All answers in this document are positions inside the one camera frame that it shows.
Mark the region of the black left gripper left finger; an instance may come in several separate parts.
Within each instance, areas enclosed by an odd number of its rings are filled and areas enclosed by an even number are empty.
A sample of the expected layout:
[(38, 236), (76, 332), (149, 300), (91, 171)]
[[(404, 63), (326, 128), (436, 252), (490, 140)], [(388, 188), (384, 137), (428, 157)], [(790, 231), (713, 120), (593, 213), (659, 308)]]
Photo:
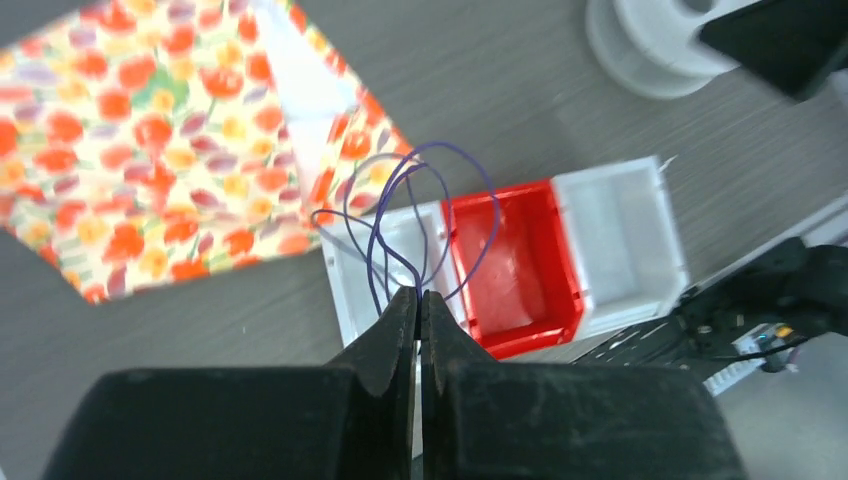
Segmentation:
[(158, 368), (102, 376), (48, 479), (406, 479), (418, 296), (319, 366)]

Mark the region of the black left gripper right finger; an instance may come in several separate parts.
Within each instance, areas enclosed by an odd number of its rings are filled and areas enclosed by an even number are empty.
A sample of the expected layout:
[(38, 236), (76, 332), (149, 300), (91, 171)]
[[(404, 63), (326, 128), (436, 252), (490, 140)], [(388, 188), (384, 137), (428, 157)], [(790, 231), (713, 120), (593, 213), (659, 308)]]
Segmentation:
[(500, 362), (435, 292), (421, 300), (428, 479), (742, 479), (724, 417), (691, 374)]

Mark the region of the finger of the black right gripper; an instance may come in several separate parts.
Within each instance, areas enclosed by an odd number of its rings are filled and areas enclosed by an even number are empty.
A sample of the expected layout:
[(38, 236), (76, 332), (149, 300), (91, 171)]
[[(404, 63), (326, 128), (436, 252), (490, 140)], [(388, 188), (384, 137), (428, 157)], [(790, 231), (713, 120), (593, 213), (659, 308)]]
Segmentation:
[(708, 21), (701, 43), (794, 101), (847, 68), (845, 0), (757, 1)]

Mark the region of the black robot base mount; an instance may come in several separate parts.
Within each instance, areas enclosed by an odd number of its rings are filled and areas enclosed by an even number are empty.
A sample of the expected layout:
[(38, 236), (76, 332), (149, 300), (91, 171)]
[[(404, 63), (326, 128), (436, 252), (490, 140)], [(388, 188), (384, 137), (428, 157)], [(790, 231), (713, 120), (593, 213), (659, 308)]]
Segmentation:
[(792, 237), (576, 362), (677, 368), (701, 379), (726, 367), (779, 372), (795, 348), (828, 333), (847, 333), (847, 249)]

